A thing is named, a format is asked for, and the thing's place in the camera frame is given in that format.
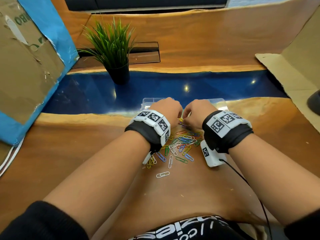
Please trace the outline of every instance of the person's left hand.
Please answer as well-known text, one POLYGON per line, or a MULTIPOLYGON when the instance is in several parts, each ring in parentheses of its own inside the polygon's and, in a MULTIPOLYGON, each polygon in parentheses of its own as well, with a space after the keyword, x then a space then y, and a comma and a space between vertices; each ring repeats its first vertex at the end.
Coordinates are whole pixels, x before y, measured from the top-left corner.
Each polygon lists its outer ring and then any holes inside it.
POLYGON ((169 121, 171 128, 178 125, 183 110, 181 104, 170 97, 153 103, 149 109, 162 113, 169 121))

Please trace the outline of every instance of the potted plant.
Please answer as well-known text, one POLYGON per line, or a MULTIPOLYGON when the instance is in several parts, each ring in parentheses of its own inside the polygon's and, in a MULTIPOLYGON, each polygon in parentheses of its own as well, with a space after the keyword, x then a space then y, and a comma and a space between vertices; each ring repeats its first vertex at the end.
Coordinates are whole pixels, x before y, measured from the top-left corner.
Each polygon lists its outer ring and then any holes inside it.
POLYGON ((78 49, 79 52, 89 53, 101 62, 113 82, 118 85, 126 84, 130 79, 128 56, 134 45, 134 39, 130 42, 134 29, 127 35, 129 26, 130 24, 122 26, 120 19, 116 24, 113 18, 112 24, 108 24, 106 29, 105 25, 96 21, 96 26, 92 27, 94 31, 85 27, 85 36, 94 49, 78 49))

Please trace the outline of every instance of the black wrist strap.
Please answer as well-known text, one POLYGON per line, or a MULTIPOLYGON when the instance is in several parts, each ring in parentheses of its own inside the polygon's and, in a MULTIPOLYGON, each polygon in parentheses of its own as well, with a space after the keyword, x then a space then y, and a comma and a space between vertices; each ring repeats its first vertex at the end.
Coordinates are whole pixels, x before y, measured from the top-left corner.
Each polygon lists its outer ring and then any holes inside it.
POLYGON ((238 145, 244 138, 253 133, 252 128, 247 124, 240 124, 231 129, 223 138, 219 137, 208 125, 207 122, 221 111, 215 111, 208 115, 202 123, 204 139, 211 150, 216 149, 218 153, 228 153, 230 148, 238 145))
POLYGON ((125 130, 126 131, 136 131, 140 133, 149 143, 150 143, 150 152, 154 154, 160 151, 161 145, 161 137, 154 130, 153 127, 147 125, 143 121, 133 121, 130 125, 128 125, 125 130))

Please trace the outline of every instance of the hand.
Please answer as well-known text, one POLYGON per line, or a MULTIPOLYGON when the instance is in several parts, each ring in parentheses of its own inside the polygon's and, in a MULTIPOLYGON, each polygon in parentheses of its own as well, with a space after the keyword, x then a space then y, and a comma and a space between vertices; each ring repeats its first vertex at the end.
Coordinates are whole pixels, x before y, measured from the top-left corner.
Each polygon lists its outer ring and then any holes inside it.
POLYGON ((174 128, 178 125, 179 118, 182 115, 181 104, 170 97, 153 103, 149 109, 153 109, 159 113, 162 113, 169 121, 171 128, 174 128))
POLYGON ((203 121, 209 114, 211 114, 214 111, 217 111, 216 107, 213 106, 208 100, 195 99, 184 109, 182 116, 183 123, 187 127, 202 130, 203 121))

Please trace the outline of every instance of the plastic container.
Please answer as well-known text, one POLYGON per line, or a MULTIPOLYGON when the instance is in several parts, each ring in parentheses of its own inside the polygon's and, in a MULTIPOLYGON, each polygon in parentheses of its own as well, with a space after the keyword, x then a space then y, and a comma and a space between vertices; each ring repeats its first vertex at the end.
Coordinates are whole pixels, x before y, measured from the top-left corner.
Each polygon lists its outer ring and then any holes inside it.
MULTIPOLYGON (((165 97, 145 97, 142 100, 141 109, 142 110, 148 109, 151 106, 151 104, 153 104, 159 100, 162 100, 162 99, 165 99, 165 97)), ((218 110, 228 111, 227 103, 223 98, 212 98, 212 99, 207 99, 207 100, 209 100, 210 103, 214 107, 216 107, 218 110)))

